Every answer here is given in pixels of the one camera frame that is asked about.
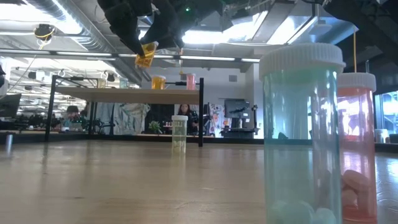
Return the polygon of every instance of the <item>light blue pill bottle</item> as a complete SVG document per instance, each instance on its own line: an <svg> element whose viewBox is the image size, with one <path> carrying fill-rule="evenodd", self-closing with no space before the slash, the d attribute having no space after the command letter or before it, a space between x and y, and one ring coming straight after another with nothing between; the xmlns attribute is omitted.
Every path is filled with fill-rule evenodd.
<svg viewBox="0 0 398 224"><path fill-rule="evenodd" d="M261 58L267 224L341 224L336 78L330 44L288 45Z"/></svg>

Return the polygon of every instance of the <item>window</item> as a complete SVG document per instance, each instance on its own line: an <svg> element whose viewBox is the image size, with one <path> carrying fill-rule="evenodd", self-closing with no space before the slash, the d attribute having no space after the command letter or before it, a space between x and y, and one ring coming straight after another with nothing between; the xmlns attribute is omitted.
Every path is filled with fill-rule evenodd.
<svg viewBox="0 0 398 224"><path fill-rule="evenodd" d="M382 128L398 133L398 91L382 94Z"/></svg>

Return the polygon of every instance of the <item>ductwork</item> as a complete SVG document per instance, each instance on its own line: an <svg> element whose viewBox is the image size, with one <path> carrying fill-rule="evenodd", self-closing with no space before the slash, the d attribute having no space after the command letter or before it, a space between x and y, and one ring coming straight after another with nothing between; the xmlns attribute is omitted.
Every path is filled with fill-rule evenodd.
<svg viewBox="0 0 398 224"><path fill-rule="evenodd" d="M43 13L49 14L60 22L73 19L82 28L80 33L85 37L73 38L81 46L90 52L115 52L115 48L108 42L102 33L93 25L86 15L71 0L26 0ZM124 59L106 62L113 66L119 74L126 77L130 82L140 84L144 77L147 81L150 77L141 70L131 67Z"/></svg>

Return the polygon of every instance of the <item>shelf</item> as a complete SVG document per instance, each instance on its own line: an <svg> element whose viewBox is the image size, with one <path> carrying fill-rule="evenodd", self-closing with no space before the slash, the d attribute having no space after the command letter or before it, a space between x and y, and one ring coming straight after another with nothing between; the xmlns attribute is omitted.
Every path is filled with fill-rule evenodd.
<svg viewBox="0 0 398 224"><path fill-rule="evenodd" d="M101 103L199 104L198 90L57 87L55 91L82 100Z"/></svg>

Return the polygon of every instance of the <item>white plastic lid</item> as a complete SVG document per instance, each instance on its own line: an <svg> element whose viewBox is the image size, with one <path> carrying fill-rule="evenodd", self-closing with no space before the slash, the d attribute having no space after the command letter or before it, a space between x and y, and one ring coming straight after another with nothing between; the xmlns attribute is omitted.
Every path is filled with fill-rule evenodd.
<svg viewBox="0 0 398 224"><path fill-rule="evenodd" d="M335 65L338 74L346 64L341 49L332 44L297 44L281 47L265 54L260 60L260 78L281 70L301 69L314 65Z"/></svg>
<svg viewBox="0 0 398 224"><path fill-rule="evenodd" d="M188 116L182 116L182 115L174 115L172 116L173 121L188 121Z"/></svg>
<svg viewBox="0 0 398 224"><path fill-rule="evenodd" d="M157 78L163 78L164 80L166 79L166 77L163 76L163 75L154 75L153 78L155 78L155 77L157 77Z"/></svg>
<svg viewBox="0 0 398 224"><path fill-rule="evenodd" d="M369 88L376 91L376 77L369 73L342 73L337 76L337 88Z"/></svg>

